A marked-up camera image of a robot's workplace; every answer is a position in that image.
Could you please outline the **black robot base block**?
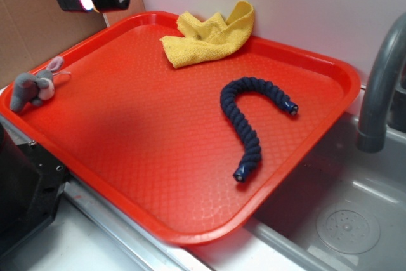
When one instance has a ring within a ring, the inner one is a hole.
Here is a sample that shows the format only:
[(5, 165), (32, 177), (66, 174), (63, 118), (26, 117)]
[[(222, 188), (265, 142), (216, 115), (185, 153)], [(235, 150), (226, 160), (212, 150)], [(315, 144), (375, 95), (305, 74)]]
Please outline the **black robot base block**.
[(67, 174), (42, 145), (16, 144), (1, 127), (1, 258), (54, 221)]

